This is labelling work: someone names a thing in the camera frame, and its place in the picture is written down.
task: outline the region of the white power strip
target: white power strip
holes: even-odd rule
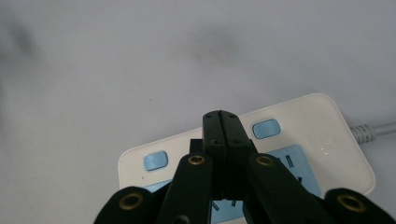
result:
[[[367,194],[374,188],[370,165],[327,95],[306,95],[239,118],[258,151],[279,157],[311,193],[323,197],[329,189],[347,188]],[[201,128],[125,151],[119,161],[120,187],[172,179],[193,138],[202,138]]]

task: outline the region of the light blue button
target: light blue button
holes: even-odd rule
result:
[[[253,125],[253,133],[258,139],[271,137],[280,133],[280,126],[275,119],[269,119]]]
[[[144,159],[145,169],[153,171],[165,167],[168,164],[168,157],[164,151],[149,154]]]

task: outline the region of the brass screw insert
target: brass screw insert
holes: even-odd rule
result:
[[[362,213],[367,210],[366,205],[361,200],[359,200],[358,198],[352,195],[347,195],[347,194],[338,195],[337,201],[341,205],[343,205],[346,209],[349,209],[350,211],[353,212]]]
[[[268,165],[268,166],[274,164],[274,161],[273,161],[271,158],[266,157],[266,156],[260,156],[260,157],[258,157],[258,158],[256,159],[256,162],[257,162],[258,164],[260,164],[260,165]]]
[[[202,156],[191,156],[189,157],[189,163],[191,165],[201,165],[205,162],[205,158]]]
[[[139,192],[134,192],[123,196],[120,199],[119,206],[123,210],[132,210],[138,207],[143,202],[143,195]]]

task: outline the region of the white surface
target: white surface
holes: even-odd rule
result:
[[[396,120],[394,1],[0,8],[0,223],[92,223],[118,189],[122,152],[200,127],[214,109],[323,92],[351,126]],[[394,217],[395,146],[394,135],[362,146],[369,198]]]
[[[239,118],[247,137],[260,153],[299,145],[313,170],[312,177],[318,182],[322,198],[330,189],[353,189],[362,194],[373,190],[373,171],[329,96],[309,94]],[[269,119],[279,123],[280,134],[257,139],[252,127]],[[197,138],[202,138],[202,128],[125,151],[119,161],[120,188],[146,187],[172,179],[180,159],[189,153],[190,140]],[[159,151],[167,154],[167,166],[148,172],[143,160]]]

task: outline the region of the gray cable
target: gray cable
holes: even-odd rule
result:
[[[377,126],[371,126],[369,124],[363,124],[357,127],[350,128],[353,136],[358,144],[364,144],[373,142],[378,136],[396,133],[396,122],[389,124],[382,124]]]

